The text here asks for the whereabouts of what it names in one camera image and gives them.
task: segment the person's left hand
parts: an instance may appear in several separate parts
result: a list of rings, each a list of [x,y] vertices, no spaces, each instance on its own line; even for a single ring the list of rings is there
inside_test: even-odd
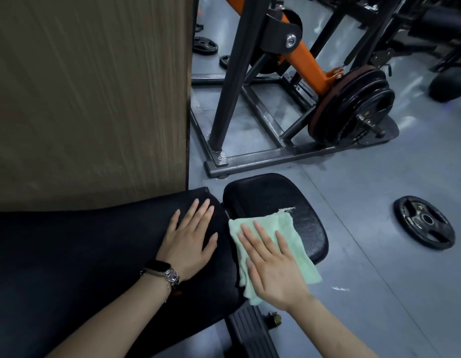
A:
[[[209,207],[209,204],[210,200],[206,199],[196,212],[199,205],[199,200],[196,199],[179,227],[177,222],[181,211],[177,210],[157,252],[156,259],[170,264],[179,274],[179,282],[189,280],[197,274],[209,262],[217,247],[216,232],[202,250],[204,235],[214,213],[214,206]]]

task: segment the wood grain surface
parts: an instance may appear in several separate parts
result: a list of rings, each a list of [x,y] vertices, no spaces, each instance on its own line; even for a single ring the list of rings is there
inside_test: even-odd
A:
[[[192,0],[0,0],[0,211],[186,189]]]

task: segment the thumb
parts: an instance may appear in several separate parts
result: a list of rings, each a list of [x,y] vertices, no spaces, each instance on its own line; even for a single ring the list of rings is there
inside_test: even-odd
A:
[[[209,242],[207,243],[207,246],[204,247],[204,249],[202,250],[202,259],[204,263],[203,267],[209,262],[216,247],[217,247],[217,232],[210,237]]]
[[[260,275],[258,275],[257,268],[251,259],[247,259],[247,269],[249,270],[249,277],[251,278],[255,293],[259,298],[262,298],[262,295],[264,294],[262,279],[260,278]]]

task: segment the finger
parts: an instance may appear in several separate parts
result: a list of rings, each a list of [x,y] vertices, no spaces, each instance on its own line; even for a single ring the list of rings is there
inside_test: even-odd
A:
[[[201,221],[201,218],[204,216],[204,214],[207,212],[207,209],[209,208],[210,200],[207,198],[204,203],[202,204],[201,207],[199,207],[198,211],[192,217],[191,221],[189,222],[189,225],[187,226],[187,229],[191,232],[194,232],[199,224],[199,221]]]
[[[287,257],[293,258],[292,252],[290,251],[287,241],[282,236],[282,234],[276,231],[275,235],[277,236],[277,242],[279,243],[280,251],[282,252],[282,254],[284,254]]]
[[[182,230],[184,228],[186,228],[186,226],[189,224],[189,222],[191,221],[192,219],[192,216],[194,216],[194,214],[196,213],[196,210],[198,208],[198,205],[199,205],[199,200],[196,198],[194,200],[194,202],[191,204],[191,207],[189,208],[189,210],[187,211],[186,215],[184,216],[184,218],[182,219],[181,221],[181,224],[179,225],[179,227],[177,228],[178,230]]]
[[[218,234],[217,232],[215,234],[213,234],[210,239],[209,239],[209,242],[207,243],[206,247],[204,247],[204,249],[202,250],[202,262],[203,262],[203,265],[201,267],[201,269],[207,265],[207,263],[209,262],[210,258],[212,257],[212,254],[214,253],[216,247],[217,247],[217,237],[218,237]]]
[[[264,292],[262,279],[258,274],[257,267],[251,259],[247,259],[247,270],[249,271],[249,277],[251,279],[252,285],[254,286],[255,292],[260,298],[262,298]]]
[[[263,260],[267,261],[272,258],[270,251],[265,247],[263,242],[254,235],[252,230],[245,223],[241,224],[240,228],[242,229],[245,237],[247,237],[247,240],[252,244],[255,250],[257,250]]]
[[[240,242],[242,243],[242,246],[247,252],[247,255],[249,256],[249,258],[252,260],[254,264],[260,265],[261,263],[264,262],[263,258],[260,256],[257,250],[255,250],[251,242],[247,239],[247,237],[245,237],[243,233],[238,232],[237,237],[239,238]]]
[[[181,214],[181,210],[177,210],[176,212],[174,212],[174,215],[172,215],[171,221],[169,222],[167,234],[169,234],[170,232],[175,231],[175,229],[177,227],[177,222],[179,221],[180,214]]]
[[[198,238],[200,238],[201,240],[204,240],[207,227],[209,227],[209,222],[213,214],[214,214],[214,206],[211,206],[209,207],[209,209],[206,211],[206,213],[202,216],[201,220],[199,221],[199,224],[196,228],[195,233],[196,233],[196,236],[198,236]]]
[[[267,250],[269,250],[272,255],[279,256],[281,254],[279,248],[275,246],[269,234],[267,234],[262,225],[260,225],[257,221],[254,221],[254,226]]]

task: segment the towel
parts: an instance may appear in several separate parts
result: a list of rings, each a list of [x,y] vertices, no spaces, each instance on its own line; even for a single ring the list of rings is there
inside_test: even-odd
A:
[[[284,212],[284,210],[286,209],[279,210],[272,215],[263,217],[229,220],[230,235],[232,236],[232,239],[237,246],[240,276],[239,285],[245,287],[244,296],[250,300],[251,305],[260,304],[262,299],[260,299],[257,294],[255,294],[254,287],[249,277],[249,271],[247,270],[247,258],[249,255],[237,237],[237,233],[241,231],[240,224],[242,223],[245,223],[253,231],[255,236],[257,236],[257,238],[260,238],[253,224],[253,221],[257,221],[260,225],[262,225],[262,227],[269,234],[270,238],[277,246],[279,245],[277,242],[277,237],[275,236],[275,232],[279,231],[287,241],[290,251],[292,252],[293,257],[295,258],[301,273],[303,274],[305,282],[307,284],[314,284],[319,283],[322,280],[322,277],[318,273],[317,268],[305,253],[305,248],[303,247],[301,237],[293,227],[292,216],[288,212]]]

